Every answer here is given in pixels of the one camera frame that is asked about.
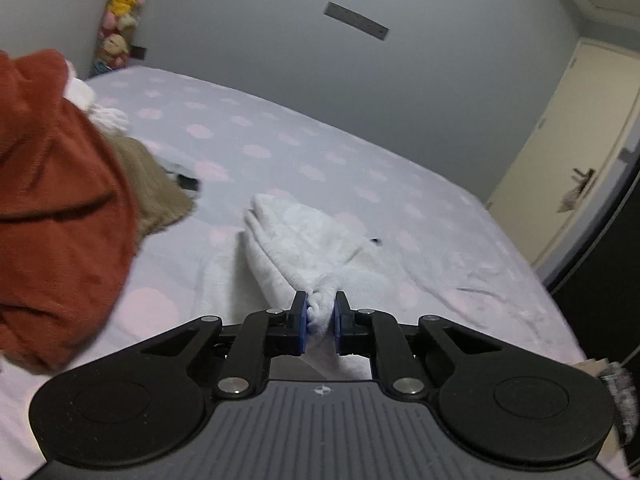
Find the rust red fleece garment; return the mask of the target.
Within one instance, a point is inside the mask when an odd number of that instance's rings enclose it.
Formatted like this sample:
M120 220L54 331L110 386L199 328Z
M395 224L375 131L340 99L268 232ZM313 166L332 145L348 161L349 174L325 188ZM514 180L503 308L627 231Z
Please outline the rust red fleece garment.
M1 353L62 370L102 330L136 251L138 207L68 65L1 55Z

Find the grey small garment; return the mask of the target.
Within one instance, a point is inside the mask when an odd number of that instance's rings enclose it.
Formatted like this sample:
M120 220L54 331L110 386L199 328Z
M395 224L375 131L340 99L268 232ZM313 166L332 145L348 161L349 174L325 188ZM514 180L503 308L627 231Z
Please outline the grey small garment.
M182 192L191 198L198 198L201 192L201 181L198 177L188 168L171 162L160 157L157 157L157 163L163 168L166 176L174 181Z

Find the stuffed toys pile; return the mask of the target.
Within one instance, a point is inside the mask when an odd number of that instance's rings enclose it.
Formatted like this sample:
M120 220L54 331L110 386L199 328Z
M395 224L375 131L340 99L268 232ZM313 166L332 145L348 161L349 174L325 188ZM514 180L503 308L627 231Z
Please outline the stuffed toys pile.
M121 70L128 64L145 1L107 0L96 36L91 77Z

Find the polka dot bed sheet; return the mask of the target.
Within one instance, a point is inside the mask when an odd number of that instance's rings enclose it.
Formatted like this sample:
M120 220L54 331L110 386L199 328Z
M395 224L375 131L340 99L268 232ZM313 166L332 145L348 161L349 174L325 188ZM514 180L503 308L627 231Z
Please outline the polka dot bed sheet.
M188 76L136 67L91 81L130 138L191 170L190 216L136 251L103 326L57 372L1 353L6 479L592 479L594 385L562 315L468 192L302 114ZM202 271L258 194L318 209L404 269L391 311L492 339L428 398L329 380L302 356L265 388L214 398L142 344L200 318Z

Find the white towel garment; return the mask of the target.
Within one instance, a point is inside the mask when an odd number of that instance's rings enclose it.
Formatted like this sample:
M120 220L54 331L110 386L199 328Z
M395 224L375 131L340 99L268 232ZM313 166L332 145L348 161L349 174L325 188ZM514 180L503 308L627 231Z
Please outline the white towel garment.
M129 119L125 112L114 107L105 107L98 102L96 92L85 81L77 77L70 61L67 66L67 80L64 98L79 108L92 124L105 134L124 134L129 129Z

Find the cream door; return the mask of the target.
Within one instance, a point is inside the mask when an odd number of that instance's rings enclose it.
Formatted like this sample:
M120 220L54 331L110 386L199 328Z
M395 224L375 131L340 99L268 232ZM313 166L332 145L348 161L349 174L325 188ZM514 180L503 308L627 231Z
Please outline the cream door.
M535 129L486 203L533 269L584 214L639 114L639 55L582 38ZM596 170L576 208L559 212L573 169Z

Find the tan striped garment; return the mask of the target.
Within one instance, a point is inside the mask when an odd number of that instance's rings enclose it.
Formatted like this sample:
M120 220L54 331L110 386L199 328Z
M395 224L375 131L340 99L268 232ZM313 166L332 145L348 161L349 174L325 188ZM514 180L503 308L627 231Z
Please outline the tan striped garment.
M194 200L168 177L144 144L121 133L107 134L105 139L137 200L138 246L145 237L166 230L192 214Z

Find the grey wall bracket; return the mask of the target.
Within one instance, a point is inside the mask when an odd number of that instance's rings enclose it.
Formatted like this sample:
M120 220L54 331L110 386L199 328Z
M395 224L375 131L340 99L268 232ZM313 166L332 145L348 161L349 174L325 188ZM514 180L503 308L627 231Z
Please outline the grey wall bracket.
M381 41L388 34L388 28L384 25L334 2L326 5L323 14Z

